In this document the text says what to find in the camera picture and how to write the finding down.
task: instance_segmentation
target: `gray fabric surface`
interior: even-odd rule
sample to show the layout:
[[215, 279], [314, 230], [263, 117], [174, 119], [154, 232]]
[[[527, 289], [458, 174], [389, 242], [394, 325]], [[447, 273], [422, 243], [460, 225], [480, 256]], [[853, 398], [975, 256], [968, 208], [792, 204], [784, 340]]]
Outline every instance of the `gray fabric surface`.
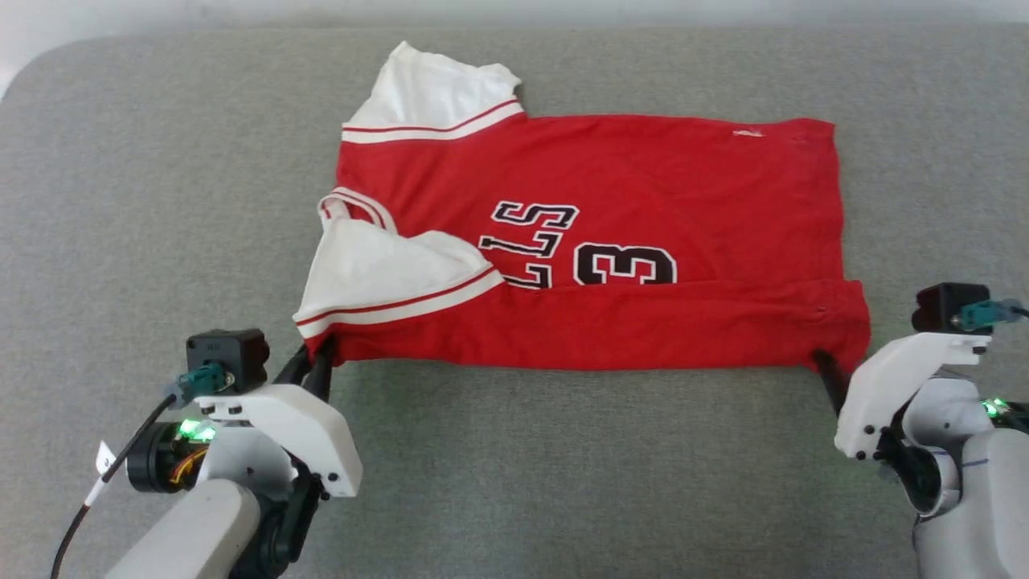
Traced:
[[[838, 123], [848, 275], [874, 346], [917, 289], [1029, 298], [1029, 28], [334, 30], [97, 40], [0, 104], [0, 576], [40, 577], [96, 474], [182, 371], [257, 326], [277, 367], [332, 184], [339, 122], [401, 39], [502, 62], [531, 114]], [[697, 329], [683, 328], [683, 332]], [[985, 392], [1029, 399], [1026, 325]], [[801, 369], [560, 373], [354, 364], [332, 403], [365, 465], [294, 578], [914, 577], [898, 487], [832, 446]], [[100, 576], [173, 503], [121, 478], [66, 576]], [[182, 556], [174, 548], [164, 562]]]

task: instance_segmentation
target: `cable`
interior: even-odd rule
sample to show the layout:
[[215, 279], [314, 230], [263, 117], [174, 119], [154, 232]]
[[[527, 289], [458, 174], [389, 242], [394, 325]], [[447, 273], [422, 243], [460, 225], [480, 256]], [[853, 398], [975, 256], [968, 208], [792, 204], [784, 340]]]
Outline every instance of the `cable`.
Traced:
[[200, 450], [194, 450], [188, 457], [183, 459], [182, 462], [179, 463], [178, 466], [175, 467], [175, 470], [172, 472], [171, 483], [178, 485], [179, 482], [182, 481], [182, 475], [184, 475], [186, 471], [192, 470], [192, 466], [197, 462], [197, 460], [204, 457], [205, 455], [207, 455], [207, 447], [201, 448]]
[[99, 497], [104, 491], [107, 483], [114, 478], [114, 473], [116, 473], [121, 467], [121, 464], [126, 462], [129, 451], [136, 444], [136, 442], [139, 441], [140, 437], [143, 436], [143, 431], [149, 428], [150, 425], [156, 423], [161, 413], [167, 410], [168, 407], [174, 402], [175, 395], [168, 395], [165, 397], [165, 400], [163, 400], [161, 404], [153, 409], [153, 412], [150, 412], [150, 415], [146, 418], [146, 421], [143, 421], [142, 426], [140, 426], [140, 428], [136, 431], [136, 434], [132, 435], [132, 438], [129, 439], [129, 444], [126, 444], [125, 448], [121, 449], [121, 453], [118, 453], [117, 458], [115, 458], [114, 462], [111, 463], [111, 466], [107, 468], [107, 472], [97, 479], [97, 482], [93, 485], [93, 490], [90, 491], [90, 495], [82, 503], [82, 507], [78, 509], [78, 512], [75, 513], [75, 518], [73, 518], [71, 520], [71, 524], [68, 526], [68, 531], [65, 532], [64, 538], [61, 539], [61, 546], [58, 547], [58, 552], [54, 555], [54, 567], [50, 569], [50, 579], [58, 579], [58, 576], [61, 574], [61, 563], [64, 560], [65, 553], [68, 551], [68, 545], [71, 544], [71, 538], [75, 535], [75, 532], [78, 531], [78, 527], [82, 524], [82, 519], [85, 518], [85, 513], [90, 512], [90, 507], [93, 505], [93, 502], [97, 500], [97, 497]]

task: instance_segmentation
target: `black cable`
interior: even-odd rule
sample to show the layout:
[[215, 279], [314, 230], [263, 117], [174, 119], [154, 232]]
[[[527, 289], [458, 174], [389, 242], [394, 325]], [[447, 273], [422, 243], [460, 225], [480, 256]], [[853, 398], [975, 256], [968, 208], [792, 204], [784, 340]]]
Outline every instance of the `black cable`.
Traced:
[[[112, 478], [114, 478], [114, 473], [116, 473], [121, 467], [121, 464], [126, 462], [126, 458], [129, 457], [129, 451], [136, 445], [140, 437], [143, 436], [143, 431], [148, 429], [150, 425], [156, 423], [162, 412], [167, 410], [168, 407], [174, 402], [175, 395], [168, 395], [165, 400], [163, 400], [161, 404], [153, 409], [153, 412], [150, 412], [150, 415], [146, 418], [146, 421], [143, 421], [143, 425], [140, 426], [140, 428], [136, 431], [136, 434], [132, 435], [132, 438], [129, 439], [129, 444], [126, 444], [125, 448], [121, 449], [121, 453], [118, 453], [117, 458], [115, 458], [114, 462], [111, 463], [111, 466], [107, 468], [107, 472], [100, 477], [103, 484], [107, 484]], [[79, 508], [77, 513], [75, 513], [75, 518], [71, 520], [71, 524], [68, 526], [68, 531], [65, 532], [64, 538], [61, 539], [61, 546], [58, 547], [58, 552], [54, 555], [54, 567], [50, 568], [50, 579], [58, 579], [58, 575], [61, 574], [61, 563], [64, 560], [65, 553], [68, 551], [68, 545], [71, 544], [71, 538], [75, 535], [75, 532], [78, 531], [78, 527], [82, 524], [82, 519], [85, 518], [85, 513], [90, 512], [90, 505], [86, 503], [82, 503], [82, 507]]]

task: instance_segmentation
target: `white sleeve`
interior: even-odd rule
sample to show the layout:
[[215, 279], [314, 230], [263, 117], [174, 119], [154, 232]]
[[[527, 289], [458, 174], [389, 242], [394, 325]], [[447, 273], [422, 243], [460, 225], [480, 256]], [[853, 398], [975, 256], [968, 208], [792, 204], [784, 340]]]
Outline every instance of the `white sleeve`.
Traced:
[[344, 140], [368, 142], [369, 136], [412, 131], [438, 135], [468, 124], [477, 130], [523, 111], [514, 97], [521, 82], [501, 64], [470, 66], [401, 42], [380, 70], [371, 96], [344, 122]]

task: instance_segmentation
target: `connector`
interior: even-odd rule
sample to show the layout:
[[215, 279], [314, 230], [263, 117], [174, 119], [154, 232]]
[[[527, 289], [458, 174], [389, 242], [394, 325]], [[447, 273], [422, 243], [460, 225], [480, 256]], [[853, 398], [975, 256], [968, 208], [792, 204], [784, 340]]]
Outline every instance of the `connector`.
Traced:
[[997, 324], [1010, 324], [1022, 319], [1022, 302], [1018, 300], [1001, 300], [995, 302], [986, 300], [969, 304], [961, 309], [951, 324], [965, 332], [973, 332], [983, 328], [991, 328]]
[[235, 378], [218, 364], [207, 364], [180, 374], [178, 381], [165, 387], [165, 396], [174, 395], [175, 402], [169, 407], [180, 410], [189, 405], [198, 396], [218, 394], [233, 386]]

